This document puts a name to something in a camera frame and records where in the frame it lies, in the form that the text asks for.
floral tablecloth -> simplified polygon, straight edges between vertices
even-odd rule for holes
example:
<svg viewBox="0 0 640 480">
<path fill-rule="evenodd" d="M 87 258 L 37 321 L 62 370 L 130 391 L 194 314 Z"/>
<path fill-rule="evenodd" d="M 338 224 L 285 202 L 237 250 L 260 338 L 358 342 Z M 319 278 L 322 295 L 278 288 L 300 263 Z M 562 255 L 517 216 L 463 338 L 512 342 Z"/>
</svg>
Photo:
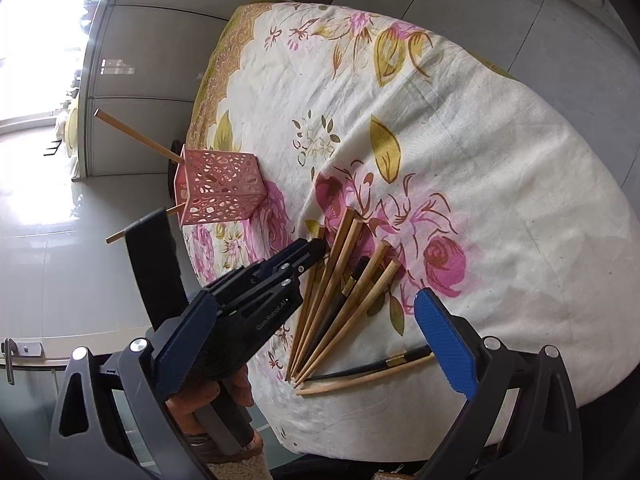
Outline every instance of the floral tablecloth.
<svg viewBox="0 0 640 480">
<path fill-rule="evenodd" d="M 558 346 L 579 404 L 640 360 L 639 225 L 614 179 L 538 95 L 433 32 L 344 7 L 240 7 L 187 145 L 255 153 L 268 191 L 249 221 L 184 227 L 203 283 L 320 224 L 331 241 L 347 206 L 367 226 L 353 260 L 392 243 L 402 271 L 319 372 L 422 345 L 424 286 L 512 349 Z M 283 380 L 294 326 L 250 362 L 284 446 L 379 461 L 434 451 L 464 402 L 437 364 L 299 397 Z"/>
</svg>

human hand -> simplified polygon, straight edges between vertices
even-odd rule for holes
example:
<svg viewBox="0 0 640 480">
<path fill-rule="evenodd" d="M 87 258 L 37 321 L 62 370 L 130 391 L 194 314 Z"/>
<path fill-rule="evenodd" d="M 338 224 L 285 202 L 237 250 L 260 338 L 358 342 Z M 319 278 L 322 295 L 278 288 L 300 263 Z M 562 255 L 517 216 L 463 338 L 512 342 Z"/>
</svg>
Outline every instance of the human hand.
<svg viewBox="0 0 640 480">
<path fill-rule="evenodd" d="M 236 403 L 247 408 L 254 405 L 248 373 L 249 369 L 247 365 L 244 365 L 231 376 L 233 388 L 230 392 Z M 184 434 L 206 433 L 206 430 L 196 420 L 193 412 L 209 404 L 219 394 L 220 385 L 215 381 L 210 381 L 180 389 L 165 405 Z"/>
</svg>

wooden chopstick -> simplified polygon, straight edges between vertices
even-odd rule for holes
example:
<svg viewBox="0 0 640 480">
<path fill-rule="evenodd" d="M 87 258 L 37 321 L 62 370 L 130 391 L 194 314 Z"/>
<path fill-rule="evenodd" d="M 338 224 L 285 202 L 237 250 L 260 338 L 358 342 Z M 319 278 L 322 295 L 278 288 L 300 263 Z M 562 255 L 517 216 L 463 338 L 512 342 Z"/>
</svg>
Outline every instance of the wooden chopstick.
<svg viewBox="0 0 640 480">
<path fill-rule="evenodd" d="M 176 214 L 177 212 L 180 211 L 180 209 L 182 209 L 184 207 L 184 205 L 186 204 L 186 202 L 182 202 L 181 204 L 175 205 L 169 209 L 166 210 L 166 215 L 167 216 L 171 216 L 173 214 Z M 118 231 L 117 233 L 111 235 L 109 238 L 106 239 L 108 244 L 111 244 L 113 242 L 115 242 L 116 240 L 120 240 L 121 238 L 124 238 L 125 233 L 127 232 L 126 229 L 123 229 L 122 231 Z"/>
<path fill-rule="evenodd" d="M 182 164 L 184 162 L 184 159 L 180 155 L 176 155 L 171 150 L 166 149 L 162 144 L 158 144 L 153 139 L 149 139 L 149 137 L 137 132 L 130 126 L 127 126 L 125 123 L 121 123 L 115 117 L 112 117 L 108 113 L 100 110 L 100 108 L 95 111 L 94 116 L 101 121 L 110 124 L 111 126 L 116 128 L 116 130 L 120 130 L 123 134 L 126 134 L 129 137 L 133 137 L 139 142 L 142 142 L 142 144 L 160 153 L 160 155 L 170 158 L 172 161 L 177 162 L 178 164 Z"/>
<path fill-rule="evenodd" d="M 306 339 L 306 335 L 311 329 L 311 323 L 316 315 L 316 310 L 318 310 L 318 305 L 320 300 L 322 299 L 322 295 L 324 294 L 324 290 L 331 279 L 331 275 L 334 272 L 335 264 L 338 261 L 338 257 L 340 256 L 340 251 L 342 250 L 342 246 L 344 245 L 344 241 L 347 238 L 347 234 L 349 233 L 349 229 L 351 228 L 351 224 L 353 223 L 353 219 L 355 217 L 356 211 L 355 209 L 348 207 L 342 213 L 342 218 L 340 219 L 340 225 L 338 226 L 338 231 L 335 234 L 334 244 L 331 247 L 331 251 L 329 252 L 329 259 L 326 261 L 326 265 L 324 266 L 324 272 L 322 273 L 322 278 L 320 280 L 320 285 L 318 286 L 318 290 L 314 296 L 314 299 L 311 303 L 311 307 L 309 308 L 309 314 L 306 318 L 305 329 L 302 333 L 302 341 Z M 295 374 L 299 369 L 303 355 L 302 352 L 298 352 L 298 357 L 296 361 L 293 363 L 292 374 Z"/>
<path fill-rule="evenodd" d="M 326 311 L 329 307 L 329 303 L 334 297 L 335 289 L 340 284 L 340 279 L 342 277 L 344 269 L 346 269 L 347 263 L 349 263 L 349 258 L 351 257 L 353 248 L 356 246 L 358 238 L 360 237 L 360 232 L 362 231 L 363 225 L 364 222 L 362 220 L 356 219 L 353 221 L 344 244 L 342 245 L 342 250 L 340 251 L 340 255 L 338 256 L 338 261 L 335 264 L 334 272 L 332 272 L 331 278 L 329 279 L 326 288 L 324 290 L 318 289 L 318 296 L 322 294 L 322 298 L 320 299 L 318 309 L 314 313 L 314 318 L 310 322 L 310 328 L 305 335 L 302 346 L 300 347 L 300 354 L 302 354 L 302 356 L 306 355 L 306 351 L 308 350 L 309 345 L 311 345 L 311 342 L 316 336 L 318 327 L 320 323 L 322 323 L 322 318 L 325 316 Z"/>
<path fill-rule="evenodd" d="M 322 349 L 317 357 L 312 357 L 311 359 L 309 359 L 309 363 L 306 366 L 306 371 L 303 371 L 296 378 L 296 386 L 298 386 L 302 381 L 309 377 L 309 375 L 311 375 L 313 371 L 318 368 L 318 365 L 327 357 L 329 352 L 331 352 L 331 350 L 335 348 L 335 346 L 340 341 L 342 341 L 344 337 L 351 331 L 362 314 L 364 314 L 367 309 L 369 309 L 369 307 L 374 304 L 378 296 L 382 294 L 382 292 L 385 290 L 385 287 L 391 282 L 400 267 L 401 264 L 398 260 L 392 260 L 391 262 L 389 262 L 388 266 L 386 266 L 385 271 L 382 273 L 382 276 L 380 276 L 379 280 L 377 280 L 373 288 L 369 291 L 364 300 L 362 300 L 362 302 L 359 304 L 356 311 L 344 323 L 343 327 L 341 327 L 341 329 L 337 334 L 335 334 L 331 341 L 326 344 L 326 346 Z"/>
<path fill-rule="evenodd" d="M 397 374 L 398 372 L 402 372 L 404 370 L 410 370 L 411 368 L 415 368 L 421 364 L 428 363 L 434 359 L 435 359 L 435 356 L 431 354 L 425 357 L 421 357 L 420 359 L 416 359 L 415 361 L 410 361 L 408 363 L 394 366 L 393 368 L 387 368 L 386 370 L 380 370 L 378 372 L 362 375 L 354 379 L 343 379 L 340 381 L 335 381 L 333 383 L 322 384 L 321 386 L 315 386 L 313 388 L 300 388 L 296 390 L 296 395 L 304 396 L 304 395 L 325 394 L 328 392 L 334 392 L 336 390 L 351 388 L 352 386 L 358 386 L 359 384 L 366 384 L 366 383 L 370 383 L 371 381 L 389 377 L 389 375 Z"/>
<path fill-rule="evenodd" d="M 360 279 L 353 287 L 353 290 L 347 298 L 347 301 L 344 302 L 342 309 L 335 317 L 334 322 L 331 324 L 329 330 L 327 330 L 326 334 L 324 334 L 324 337 L 322 338 L 314 352 L 311 354 L 311 357 L 309 358 L 308 362 L 306 362 L 305 367 L 303 367 L 302 370 L 297 373 L 297 375 L 295 375 L 296 385 L 298 385 L 299 383 L 298 378 L 306 373 L 306 371 L 308 370 L 308 366 L 320 355 L 320 352 L 324 350 L 324 348 L 329 344 L 329 341 L 334 338 L 334 336 L 340 331 L 341 327 L 349 318 L 352 311 L 360 301 L 360 298 L 362 297 L 364 291 L 370 286 L 370 282 L 372 282 L 374 274 L 376 273 L 376 269 L 378 268 L 380 263 L 382 263 L 382 259 L 385 257 L 385 254 L 388 251 L 389 247 L 390 244 L 386 240 L 383 240 L 378 245 L 376 245 L 376 249 L 373 251 L 369 263 L 365 267 Z"/>
<path fill-rule="evenodd" d="M 320 226 L 318 228 L 318 238 L 322 240 L 324 238 L 324 226 Z M 314 282 L 316 281 L 316 272 L 318 272 L 318 267 L 320 266 L 320 262 L 316 263 L 309 269 L 309 274 L 306 277 L 306 289 L 305 289 L 305 299 L 302 302 L 302 306 L 300 306 L 300 310 L 298 313 L 298 320 L 296 321 L 296 331 L 293 334 L 293 343 L 291 345 L 291 350 L 289 352 L 289 362 L 287 363 L 287 373 L 285 375 L 285 381 L 288 381 L 291 378 L 291 369 L 293 368 L 293 361 L 298 355 L 298 348 L 300 346 L 300 340 L 302 339 L 302 331 L 305 329 L 306 318 L 309 314 L 309 306 L 311 302 L 312 293 L 314 290 Z"/>
</svg>

pink perforated holder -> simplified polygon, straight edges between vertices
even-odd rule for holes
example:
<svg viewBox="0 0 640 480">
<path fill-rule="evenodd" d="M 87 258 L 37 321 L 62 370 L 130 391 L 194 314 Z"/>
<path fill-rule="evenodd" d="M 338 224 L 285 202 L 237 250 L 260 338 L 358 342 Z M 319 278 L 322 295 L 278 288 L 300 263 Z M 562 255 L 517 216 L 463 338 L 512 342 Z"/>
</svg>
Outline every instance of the pink perforated holder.
<svg viewBox="0 0 640 480">
<path fill-rule="evenodd" d="M 175 172 L 176 203 L 186 202 L 180 225 L 248 219 L 267 191 L 252 153 L 182 149 Z"/>
</svg>

silver screw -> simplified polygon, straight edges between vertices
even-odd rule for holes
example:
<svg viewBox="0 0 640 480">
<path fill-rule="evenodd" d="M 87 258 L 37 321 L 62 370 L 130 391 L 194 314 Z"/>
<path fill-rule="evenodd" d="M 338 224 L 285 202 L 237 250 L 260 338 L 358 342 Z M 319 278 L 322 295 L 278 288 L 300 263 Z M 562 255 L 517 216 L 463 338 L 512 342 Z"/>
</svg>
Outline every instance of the silver screw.
<svg viewBox="0 0 640 480">
<path fill-rule="evenodd" d="M 500 340 L 497 337 L 489 336 L 484 340 L 484 347 L 489 350 L 497 350 L 500 346 Z"/>
<path fill-rule="evenodd" d="M 85 356 L 86 356 L 86 348 L 84 346 L 79 346 L 71 354 L 71 357 L 76 361 L 79 361 L 80 359 L 84 359 Z"/>
<path fill-rule="evenodd" d="M 549 357 L 556 358 L 560 355 L 560 352 L 555 346 L 547 345 L 545 346 L 545 354 L 547 354 Z"/>
<path fill-rule="evenodd" d="M 146 348 L 146 339 L 142 339 L 141 337 L 138 339 L 134 339 L 129 348 L 132 352 L 142 352 Z"/>
</svg>

